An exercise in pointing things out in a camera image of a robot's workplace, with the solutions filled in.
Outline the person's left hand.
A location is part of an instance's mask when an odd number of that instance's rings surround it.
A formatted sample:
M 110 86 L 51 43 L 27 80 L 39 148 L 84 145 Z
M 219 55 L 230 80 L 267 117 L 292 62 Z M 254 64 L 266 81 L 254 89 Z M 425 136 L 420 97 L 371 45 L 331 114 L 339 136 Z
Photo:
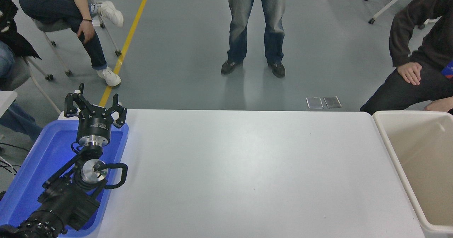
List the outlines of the person's left hand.
M 453 108 L 453 97 L 447 97 L 432 101 L 424 107 L 424 111 L 431 112 L 450 112 Z

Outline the person's right hand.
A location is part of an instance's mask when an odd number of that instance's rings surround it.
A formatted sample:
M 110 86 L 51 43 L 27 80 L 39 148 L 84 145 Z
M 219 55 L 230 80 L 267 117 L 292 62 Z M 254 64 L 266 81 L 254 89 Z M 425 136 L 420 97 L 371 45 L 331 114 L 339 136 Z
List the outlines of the person's right hand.
M 422 66 L 418 62 L 408 62 L 396 68 L 399 75 L 406 83 L 413 86 L 420 85 Z

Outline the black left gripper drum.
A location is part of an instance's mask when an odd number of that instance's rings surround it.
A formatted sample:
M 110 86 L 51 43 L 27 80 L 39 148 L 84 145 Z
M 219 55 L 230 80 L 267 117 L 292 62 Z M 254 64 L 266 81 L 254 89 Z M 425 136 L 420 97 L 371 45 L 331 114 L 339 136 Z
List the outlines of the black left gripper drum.
M 80 108 L 77 138 L 89 135 L 110 138 L 113 119 L 107 111 L 100 106 Z

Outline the person's hand with wristband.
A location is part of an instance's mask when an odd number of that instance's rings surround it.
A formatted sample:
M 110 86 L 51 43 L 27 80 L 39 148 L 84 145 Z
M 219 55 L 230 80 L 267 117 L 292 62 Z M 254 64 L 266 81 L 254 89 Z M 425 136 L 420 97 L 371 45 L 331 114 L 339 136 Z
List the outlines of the person's hand with wristband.
M 78 28 L 78 39 L 82 42 L 82 44 L 86 44 L 92 40 L 94 35 L 95 29 L 92 25 L 92 21 L 89 19 L 83 19 Z

